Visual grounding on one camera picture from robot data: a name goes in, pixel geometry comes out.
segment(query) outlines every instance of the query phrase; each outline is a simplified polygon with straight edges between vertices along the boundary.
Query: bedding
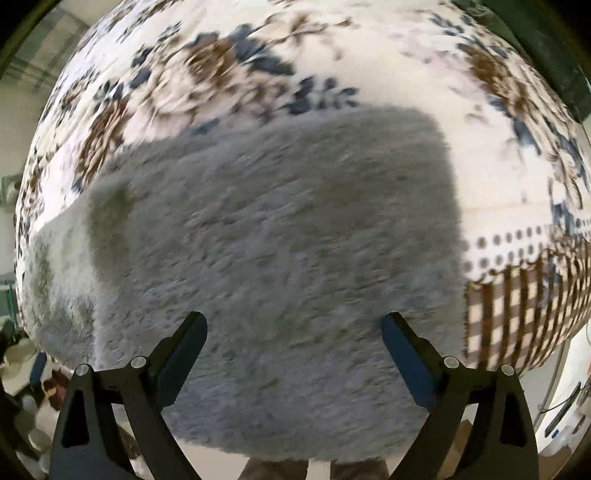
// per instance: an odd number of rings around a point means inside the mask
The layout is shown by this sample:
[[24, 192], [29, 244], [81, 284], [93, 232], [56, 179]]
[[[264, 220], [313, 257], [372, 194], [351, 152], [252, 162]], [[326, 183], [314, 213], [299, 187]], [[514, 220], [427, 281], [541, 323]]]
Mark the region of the bedding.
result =
[[591, 309], [586, 139], [508, 43], [447, 1], [420, 7], [121, 3], [82, 38], [40, 119], [17, 204], [21, 302], [34, 237], [139, 144], [319, 112], [413, 108], [437, 122], [449, 146], [462, 360], [519, 372], [542, 365]]

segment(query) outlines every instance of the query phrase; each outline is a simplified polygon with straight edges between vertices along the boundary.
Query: gray towel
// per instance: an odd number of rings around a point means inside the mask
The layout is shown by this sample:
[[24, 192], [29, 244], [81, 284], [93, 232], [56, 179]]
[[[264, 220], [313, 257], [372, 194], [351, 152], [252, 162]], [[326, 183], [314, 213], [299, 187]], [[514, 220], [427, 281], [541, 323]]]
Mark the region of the gray towel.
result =
[[209, 338], [180, 438], [264, 459], [400, 453], [426, 412], [382, 343], [399, 310], [464, 346], [459, 207], [436, 123], [410, 109], [309, 114], [114, 158], [32, 240], [28, 330], [74, 368], [149, 353], [191, 310]]

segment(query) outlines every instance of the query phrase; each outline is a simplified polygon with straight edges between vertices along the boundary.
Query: floral blanket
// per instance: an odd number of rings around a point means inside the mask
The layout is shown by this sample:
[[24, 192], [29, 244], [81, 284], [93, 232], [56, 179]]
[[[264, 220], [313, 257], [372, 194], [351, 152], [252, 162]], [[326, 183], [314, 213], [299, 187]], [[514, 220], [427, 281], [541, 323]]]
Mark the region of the floral blanket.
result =
[[82, 38], [41, 117], [17, 205], [18, 286], [31, 236], [130, 145], [409, 106], [440, 123], [456, 170], [466, 363], [541, 365], [591, 310], [580, 126], [511, 46], [432, 3], [123, 1]]

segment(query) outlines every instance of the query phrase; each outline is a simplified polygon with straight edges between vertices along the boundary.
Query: checkered fabric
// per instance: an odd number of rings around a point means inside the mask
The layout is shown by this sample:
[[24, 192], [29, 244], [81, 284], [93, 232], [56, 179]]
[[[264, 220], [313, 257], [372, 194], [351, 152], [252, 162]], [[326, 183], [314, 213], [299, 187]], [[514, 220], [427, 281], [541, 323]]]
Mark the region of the checkered fabric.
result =
[[54, 8], [21, 45], [3, 80], [50, 93], [88, 28], [60, 7]]
[[468, 282], [467, 364], [518, 371], [541, 366], [591, 313], [591, 244], [545, 250], [536, 262], [509, 266], [492, 282]]

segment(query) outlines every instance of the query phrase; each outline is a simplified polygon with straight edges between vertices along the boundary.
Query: brown plaid fabric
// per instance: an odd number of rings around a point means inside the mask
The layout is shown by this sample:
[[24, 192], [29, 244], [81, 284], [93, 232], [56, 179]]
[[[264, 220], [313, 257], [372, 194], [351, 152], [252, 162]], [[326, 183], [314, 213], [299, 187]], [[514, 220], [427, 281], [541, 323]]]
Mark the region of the brown plaid fabric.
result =
[[541, 366], [586, 323], [590, 286], [591, 244], [584, 239], [493, 272], [492, 281], [469, 281], [467, 365], [494, 370], [510, 364], [519, 372]]

